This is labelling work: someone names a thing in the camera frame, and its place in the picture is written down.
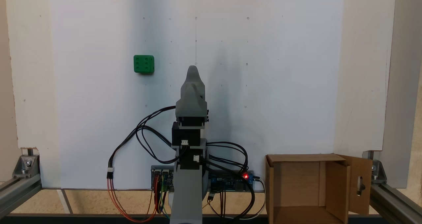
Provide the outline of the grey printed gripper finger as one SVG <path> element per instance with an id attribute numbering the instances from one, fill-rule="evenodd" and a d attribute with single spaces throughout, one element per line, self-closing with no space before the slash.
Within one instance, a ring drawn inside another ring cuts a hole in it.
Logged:
<path id="1" fill-rule="evenodd" d="M 188 85 L 195 85 L 199 91 L 199 96 L 205 100 L 205 84 L 202 82 L 196 66 L 189 66 L 186 79 L 181 86 L 181 97 L 187 92 Z"/>

